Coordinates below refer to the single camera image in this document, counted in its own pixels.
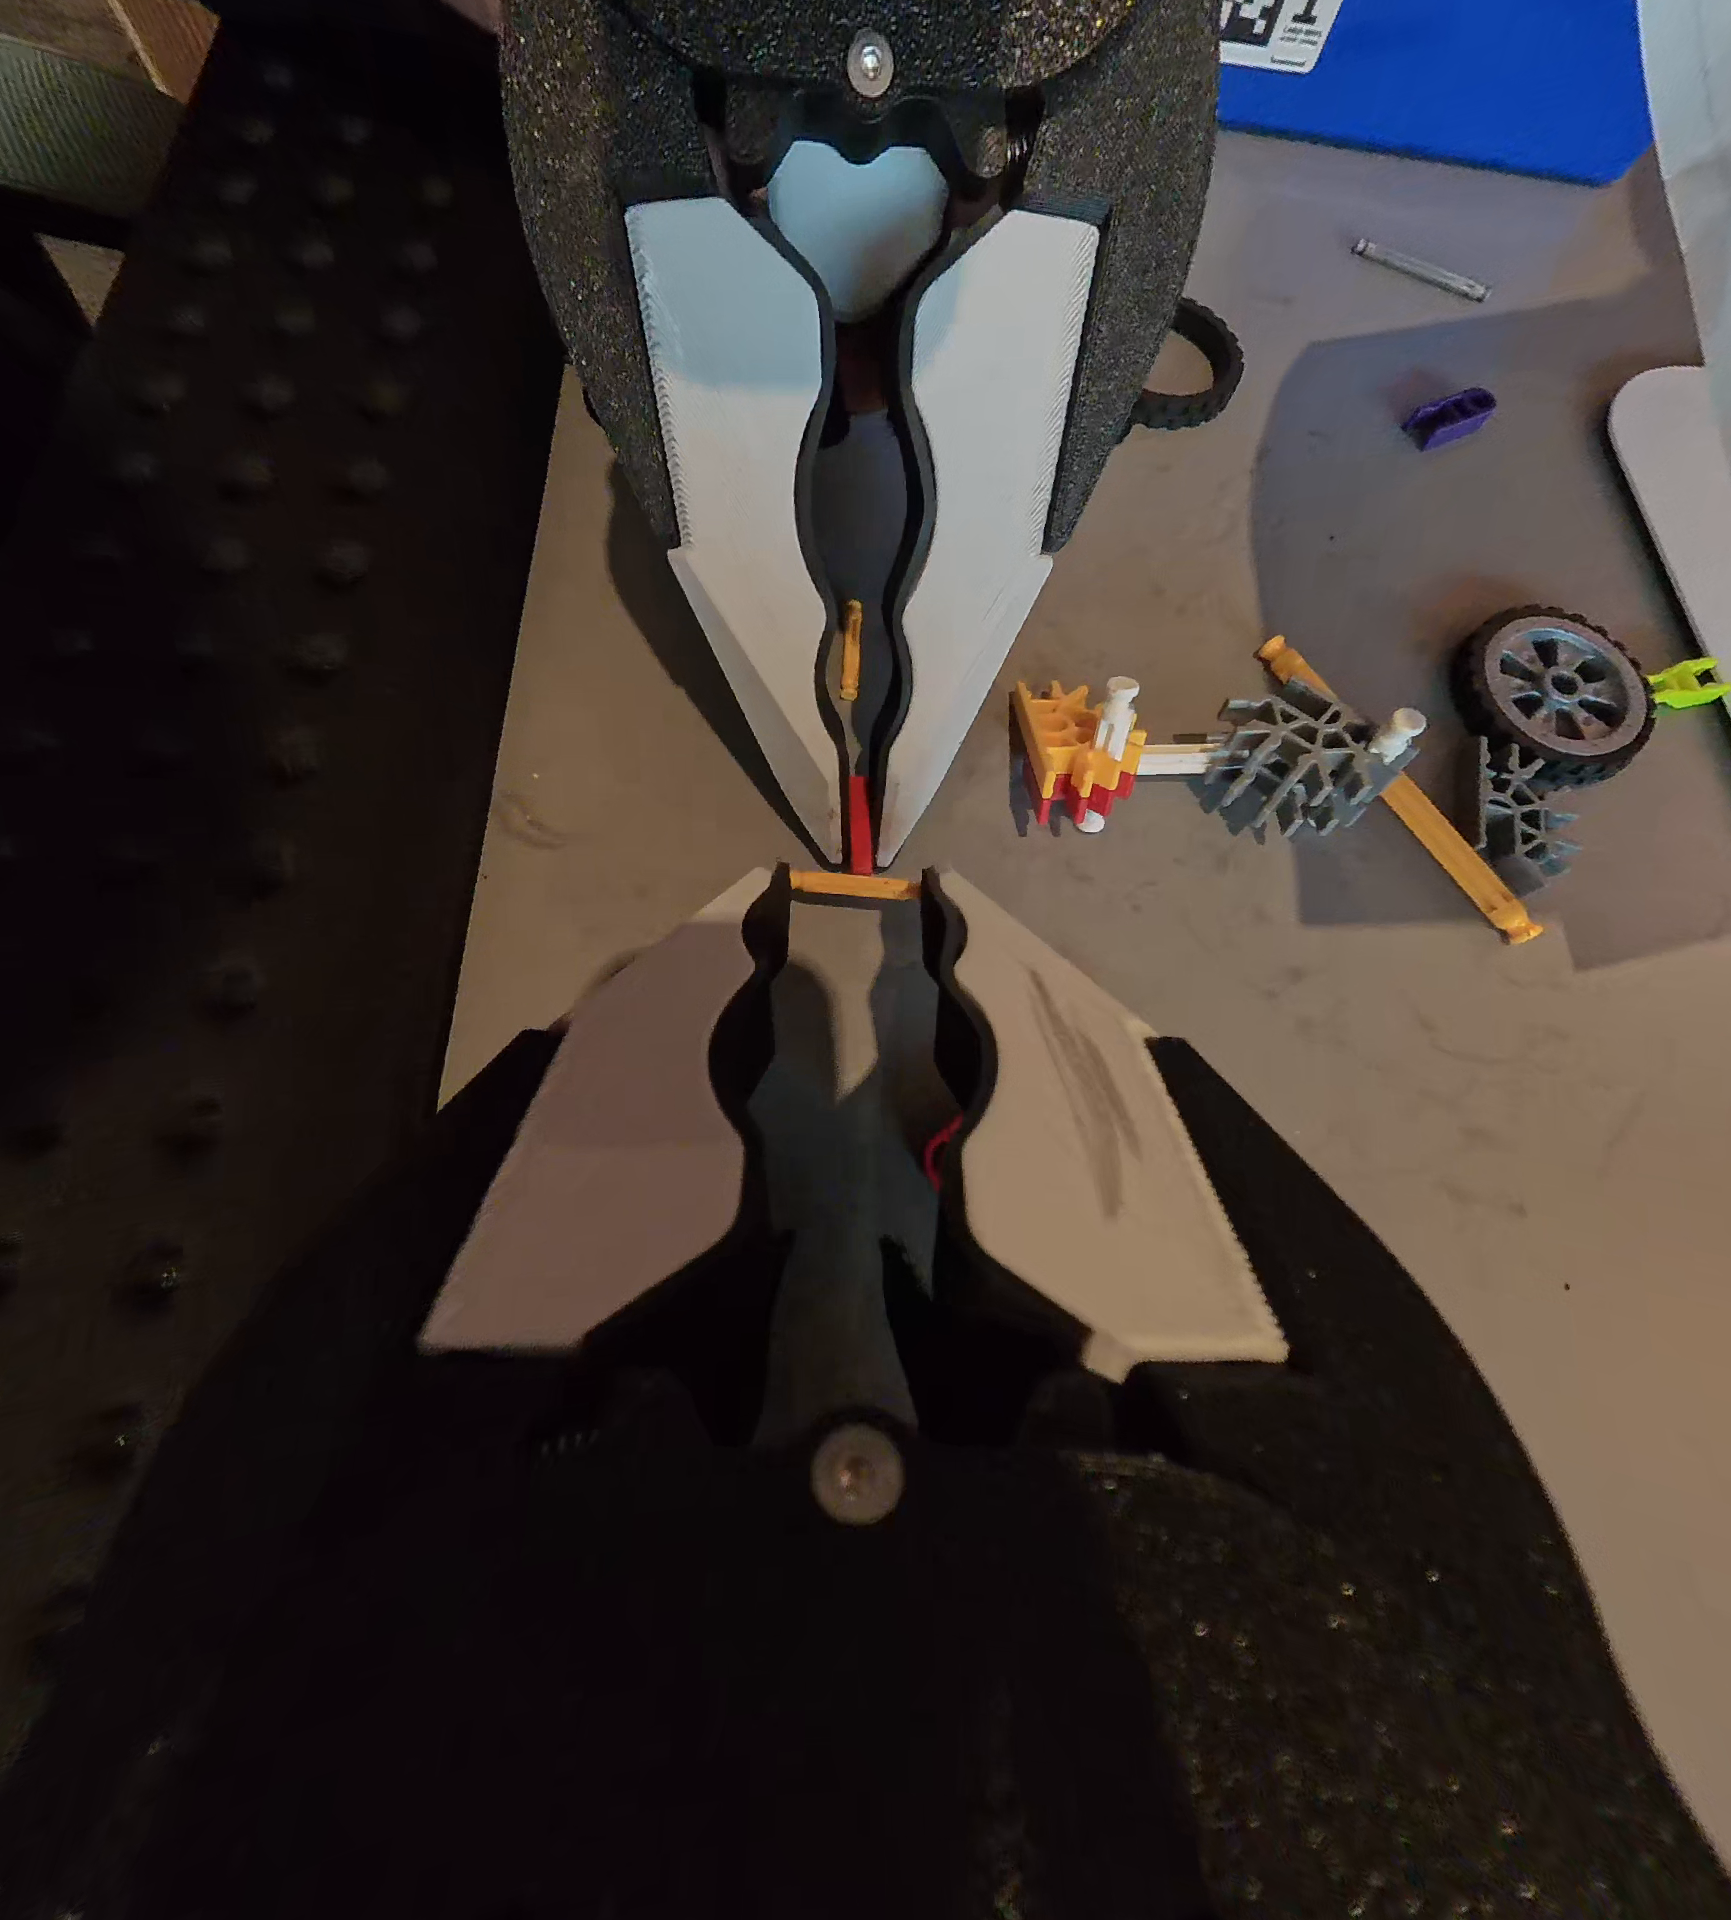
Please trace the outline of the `long yellow toy rod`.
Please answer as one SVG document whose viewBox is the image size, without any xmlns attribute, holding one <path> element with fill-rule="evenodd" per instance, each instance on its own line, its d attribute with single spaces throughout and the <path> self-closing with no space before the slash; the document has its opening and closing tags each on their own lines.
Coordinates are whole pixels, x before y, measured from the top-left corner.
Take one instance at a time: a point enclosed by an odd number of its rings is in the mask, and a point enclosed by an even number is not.
<svg viewBox="0 0 1731 1920">
<path fill-rule="evenodd" d="M 1277 682 L 1299 682 L 1333 697 L 1333 688 L 1303 654 L 1289 645 L 1285 636 L 1267 638 L 1257 648 L 1257 660 Z M 1522 945 L 1542 934 L 1542 925 L 1530 915 L 1526 904 L 1459 836 L 1453 822 L 1415 779 L 1405 772 L 1395 774 L 1383 788 L 1381 800 L 1504 941 Z"/>
</svg>

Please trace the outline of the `black toy tyre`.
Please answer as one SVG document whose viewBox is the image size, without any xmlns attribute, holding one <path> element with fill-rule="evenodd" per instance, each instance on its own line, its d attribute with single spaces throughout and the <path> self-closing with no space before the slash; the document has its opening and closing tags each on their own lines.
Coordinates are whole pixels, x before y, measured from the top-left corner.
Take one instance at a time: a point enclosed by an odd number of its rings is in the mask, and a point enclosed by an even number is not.
<svg viewBox="0 0 1731 1920">
<path fill-rule="evenodd" d="M 1123 438 L 1133 428 L 1153 432 L 1203 428 L 1225 412 L 1243 380 L 1243 349 L 1231 326 L 1213 308 L 1181 298 L 1169 331 L 1197 349 L 1211 374 L 1209 383 L 1191 393 L 1145 387 L 1133 401 Z"/>
</svg>

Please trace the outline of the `toy wheel with black tyre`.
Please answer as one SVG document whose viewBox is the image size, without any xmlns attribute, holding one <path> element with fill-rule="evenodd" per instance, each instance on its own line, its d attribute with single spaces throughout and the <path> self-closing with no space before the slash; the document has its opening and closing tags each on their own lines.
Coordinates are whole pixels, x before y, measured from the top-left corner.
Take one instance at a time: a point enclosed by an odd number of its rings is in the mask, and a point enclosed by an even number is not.
<svg viewBox="0 0 1731 1920">
<path fill-rule="evenodd" d="M 1654 727 L 1634 655 L 1580 614 L 1528 604 L 1481 621 L 1451 657 L 1451 697 L 1481 740 L 1540 764 L 1552 788 L 1626 770 Z"/>
</svg>

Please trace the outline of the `grey toy connector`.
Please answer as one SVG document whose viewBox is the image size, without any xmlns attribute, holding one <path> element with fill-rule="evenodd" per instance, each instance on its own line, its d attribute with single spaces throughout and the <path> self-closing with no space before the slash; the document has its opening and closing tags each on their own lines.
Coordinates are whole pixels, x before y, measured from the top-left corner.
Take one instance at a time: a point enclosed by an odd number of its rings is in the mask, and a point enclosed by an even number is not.
<svg viewBox="0 0 1731 1920">
<path fill-rule="evenodd" d="M 1203 812 L 1255 843 L 1329 837 L 1351 827 L 1405 772 L 1373 751 L 1377 727 L 1329 693 L 1293 680 L 1231 697 L 1207 767 L 1189 777 Z"/>
<path fill-rule="evenodd" d="M 1574 814 L 1560 810 L 1554 794 L 1544 757 L 1510 740 L 1477 740 L 1471 843 L 1516 898 L 1562 877 L 1576 857 Z"/>
</svg>

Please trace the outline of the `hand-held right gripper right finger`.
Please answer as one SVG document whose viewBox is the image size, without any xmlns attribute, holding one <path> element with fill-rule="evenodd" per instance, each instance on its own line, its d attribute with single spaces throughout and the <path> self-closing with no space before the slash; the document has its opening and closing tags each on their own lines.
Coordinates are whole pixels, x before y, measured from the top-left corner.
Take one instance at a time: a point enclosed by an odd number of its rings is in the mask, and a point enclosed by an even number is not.
<svg viewBox="0 0 1731 1920">
<path fill-rule="evenodd" d="M 1157 1031 L 965 876 L 923 882 L 933 1060 L 967 1115 L 941 1228 L 969 1309 L 1115 1384 L 1147 1364 L 1283 1366 Z"/>
</svg>

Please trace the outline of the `thin metal pin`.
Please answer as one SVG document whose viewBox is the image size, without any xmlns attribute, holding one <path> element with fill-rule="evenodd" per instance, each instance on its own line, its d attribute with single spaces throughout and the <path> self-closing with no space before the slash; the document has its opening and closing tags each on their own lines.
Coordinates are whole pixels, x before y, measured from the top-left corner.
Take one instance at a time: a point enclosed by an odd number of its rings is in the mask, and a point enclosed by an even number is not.
<svg viewBox="0 0 1731 1920">
<path fill-rule="evenodd" d="M 1492 285 L 1481 278 L 1389 247 L 1367 236 L 1353 239 L 1351 254 L 1385 273 L 1403 276 L 1467 303 L 1485 303 L 1492 295 Z"/>
</svg>

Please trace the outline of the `yellow toy connector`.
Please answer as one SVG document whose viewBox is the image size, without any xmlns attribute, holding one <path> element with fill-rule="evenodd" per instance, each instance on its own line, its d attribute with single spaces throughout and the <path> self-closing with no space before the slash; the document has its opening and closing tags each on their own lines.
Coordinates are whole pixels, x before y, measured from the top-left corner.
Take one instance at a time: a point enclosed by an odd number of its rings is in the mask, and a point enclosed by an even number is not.
<svg viewBox="0 0 1731 1920">
<path fill-rule="evenodd" d="M 1079 831 L 1101 831 L 1117 791 L 1117 776 L 1093 777 L 1093 736 L 1097 708 L 1087 684 L 1063 686 L 1053 680 L 1033 686 L 1019 680 L 1011 693 L 1011 714 L 1021 745 L 1021 777 L 1029 814 L 1039 826 L 1063 807 Z"/>
</svg>

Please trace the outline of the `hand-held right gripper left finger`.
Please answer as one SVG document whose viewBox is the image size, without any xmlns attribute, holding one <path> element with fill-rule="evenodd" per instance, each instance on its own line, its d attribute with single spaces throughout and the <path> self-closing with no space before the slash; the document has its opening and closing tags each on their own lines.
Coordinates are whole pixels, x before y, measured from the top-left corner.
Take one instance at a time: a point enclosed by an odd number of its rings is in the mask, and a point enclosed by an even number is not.
<svg viewBox="0 0 1731 1920">
<path fill-rule="evenodd" d="M 733 1235 L 787 921 L 751 869 L 571 1007 L 421 1349 L 571 1351 Z"/>
</svg>

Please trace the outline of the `black white marker tag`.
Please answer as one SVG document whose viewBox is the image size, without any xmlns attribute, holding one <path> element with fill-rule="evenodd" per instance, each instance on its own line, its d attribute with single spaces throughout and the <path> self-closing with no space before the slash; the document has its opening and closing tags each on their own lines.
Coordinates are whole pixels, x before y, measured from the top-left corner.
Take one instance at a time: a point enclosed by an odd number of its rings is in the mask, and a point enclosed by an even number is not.
<svg viewBox="0 0 1731 1920">
<path fill-rule="evenodd" d="M 1325 2 L 1219 2 L 1217 58 L 1227 68 L 1281 76 L 1309 73 L 1343 8 Z"/>
</svg>

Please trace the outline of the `blue plastic bin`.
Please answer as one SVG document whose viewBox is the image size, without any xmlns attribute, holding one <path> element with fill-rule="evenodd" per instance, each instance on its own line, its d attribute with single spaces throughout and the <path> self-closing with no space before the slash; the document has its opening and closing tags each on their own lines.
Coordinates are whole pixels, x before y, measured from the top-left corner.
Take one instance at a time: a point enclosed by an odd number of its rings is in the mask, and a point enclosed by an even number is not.
<svg viewBox="0 0 1731 1920">
<path fill-rule="evenodd" d="M 1301 78 L 1219 63 L 1219 124 L 1604 186 L 1650 119 L 1634 2 L 1343 2 Z"/>
</svg>

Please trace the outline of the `wooden cabinet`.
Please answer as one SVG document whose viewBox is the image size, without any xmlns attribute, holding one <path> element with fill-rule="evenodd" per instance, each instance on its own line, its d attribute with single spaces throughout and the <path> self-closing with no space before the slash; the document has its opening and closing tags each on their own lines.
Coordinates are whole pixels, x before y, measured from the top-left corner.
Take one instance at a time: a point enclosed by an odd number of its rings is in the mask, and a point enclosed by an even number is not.
<svg viewBox="0 0 1731 1920">
<path fill-rule="evenodd" d="M 195 2 L 47 2 L 61 51 L 187 103 L 203 73 L 217 15 Z"/>
</svg>

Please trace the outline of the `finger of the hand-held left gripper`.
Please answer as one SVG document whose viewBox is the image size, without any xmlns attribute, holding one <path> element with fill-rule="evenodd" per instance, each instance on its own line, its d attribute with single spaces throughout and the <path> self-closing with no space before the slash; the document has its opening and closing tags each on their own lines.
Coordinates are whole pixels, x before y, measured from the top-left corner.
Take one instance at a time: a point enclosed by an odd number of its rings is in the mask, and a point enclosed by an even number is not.
<svg viewBox="0 0 1731 1920">
<path fill-rule="evenodd" d="M 677 516 L 667 562 L 783 800 L 841 865 L 849 776 L 823 678 L 833 597 L 807 531 L 829 299 L 779 230 L 735 203 L 635 203 L 625 228 Z"/>
<path fill-rule="evenodd" d="M 1049 572 L 1059 469 L 1099 230 L 997 209 L 917 280 L 897 397 L 919 522 L 893 585 L 899 708 L 881 749 L 877 856 L 901 852 Z"/>
</svg>

